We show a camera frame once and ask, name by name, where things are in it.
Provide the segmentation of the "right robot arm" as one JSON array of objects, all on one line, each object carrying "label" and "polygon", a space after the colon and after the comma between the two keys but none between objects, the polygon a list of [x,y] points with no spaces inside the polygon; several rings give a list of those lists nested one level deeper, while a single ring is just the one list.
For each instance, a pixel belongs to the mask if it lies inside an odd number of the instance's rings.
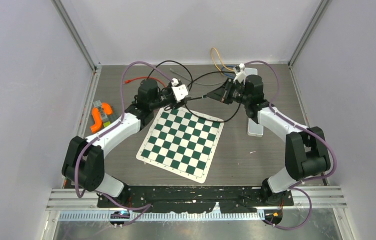
[{"label": "right robot arm", "polygon": [[259,191],[259,199],[265,204],[274,205],[296,183],[331,168],[323,130],[299,124],[277,111],[265,99],[260,76],[249,75],[243,82],[228,79],[206,96],[227,105],[233,102],[243,105],[248,118],[284,141],[285,166],[263,180]]}]

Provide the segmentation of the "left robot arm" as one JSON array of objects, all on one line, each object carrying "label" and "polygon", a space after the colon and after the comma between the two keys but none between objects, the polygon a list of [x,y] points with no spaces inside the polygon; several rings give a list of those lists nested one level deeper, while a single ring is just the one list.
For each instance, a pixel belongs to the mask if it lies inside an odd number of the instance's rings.
[{"label": "left robot arm", "polygon": [[160,89],[157,81],[144,79],[134,101],[120,118],[86,138],[75,136],[69,142],[61,174],[89,192],[110,196],[117,207],[125,206],[129,193],[125,184],[105,172],[104,158],[126,138],[140,132],[154,118],[154,111],[164,107],[177,109],[188,101],[188,88],[173,78]]}]

